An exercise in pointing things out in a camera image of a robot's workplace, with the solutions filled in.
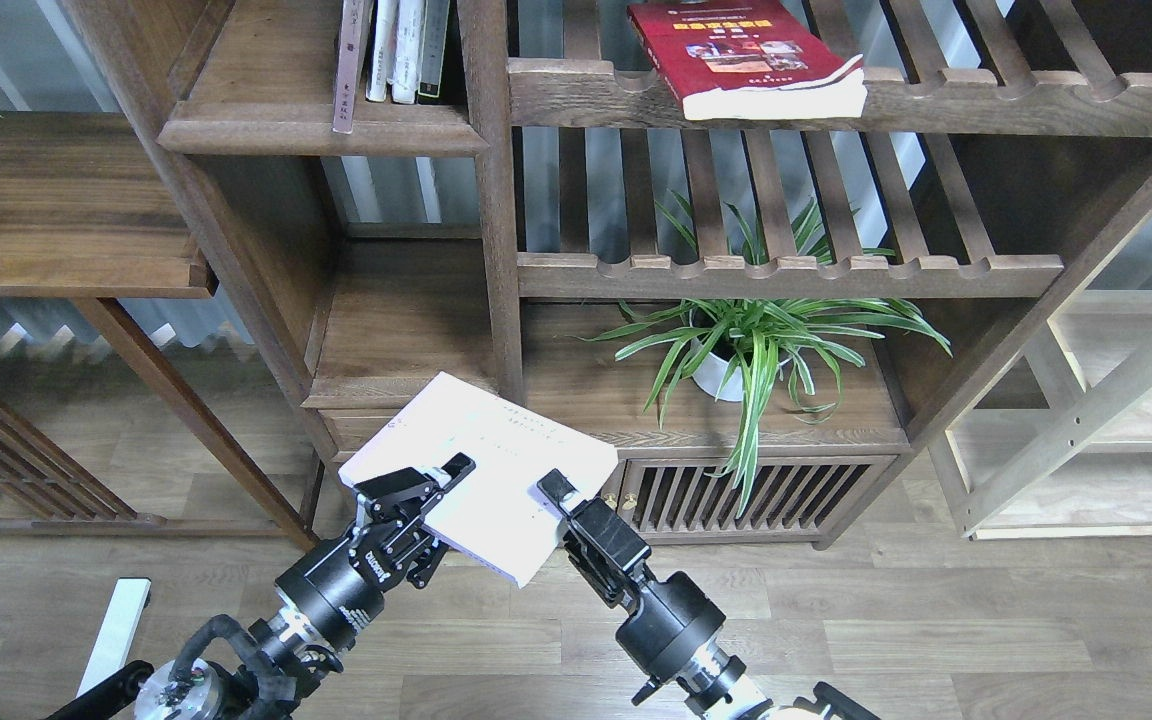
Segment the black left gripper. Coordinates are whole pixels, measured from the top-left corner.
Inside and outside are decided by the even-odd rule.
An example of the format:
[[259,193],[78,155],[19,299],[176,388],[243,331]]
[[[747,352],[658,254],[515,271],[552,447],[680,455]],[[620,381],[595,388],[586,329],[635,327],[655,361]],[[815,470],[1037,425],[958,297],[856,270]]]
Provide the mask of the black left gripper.
[[358,483],[353,524],[278,577],[279,641],[293,651],[310,644],[348,650],[384,609],[385,593],[401,582],[426,588],[448,551],[426,530],[426,514],[475,468],[456,454],[440,468],[403,468]]

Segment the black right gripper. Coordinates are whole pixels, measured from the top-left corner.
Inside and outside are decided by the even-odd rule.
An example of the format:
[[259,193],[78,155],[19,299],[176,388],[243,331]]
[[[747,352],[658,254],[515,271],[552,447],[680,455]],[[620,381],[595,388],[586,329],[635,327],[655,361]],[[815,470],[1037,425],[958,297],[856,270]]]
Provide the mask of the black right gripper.
[[564,520],[563,547],[582,577],[605,605],[626,607],[614,638],[646,674],[632,705],[669,682],[685,689],[685,705],[722,702],[727,660],[717,650],[717,632],[723,612],[685,573],[655,579],[646,564],[649,543],[599,498],[582,500],[561,471],[545,473],[538,488]]

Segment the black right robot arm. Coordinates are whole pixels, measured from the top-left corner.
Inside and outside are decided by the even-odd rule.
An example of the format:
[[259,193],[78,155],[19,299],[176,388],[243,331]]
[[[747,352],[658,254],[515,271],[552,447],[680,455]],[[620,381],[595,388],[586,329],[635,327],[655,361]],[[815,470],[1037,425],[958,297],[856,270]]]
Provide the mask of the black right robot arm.
[[584,500],[563,473],[538,483],[561,511],[563,546],[596,594],[622,607],[626,621],[614,634],[626,655],[646,675],[635,706],[675,682],[685,706],[700,719],[873,719],[876,714],[828,683],[812,698],[778,705],[748,675],[737,655],[719,647],[723,611],[684,571],[658,579],[646,564],[652,547],[600,500]]

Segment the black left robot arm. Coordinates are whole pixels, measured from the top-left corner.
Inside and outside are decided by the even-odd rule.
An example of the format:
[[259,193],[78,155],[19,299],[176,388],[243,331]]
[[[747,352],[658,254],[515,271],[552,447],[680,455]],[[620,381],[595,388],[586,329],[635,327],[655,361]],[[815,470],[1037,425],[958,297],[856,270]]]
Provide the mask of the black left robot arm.
[[425,526],[429,511],[471,473],[473,460],[404,468],[357,484],[356,518],[276,579],[282,607],[250,628],[211,617],[170,662],[132,661],[59,719],[109,719],[132,707],[138,719],[288,719],[332,673],[340,655],[384,609],[399,583],[425,588],[447,544]]

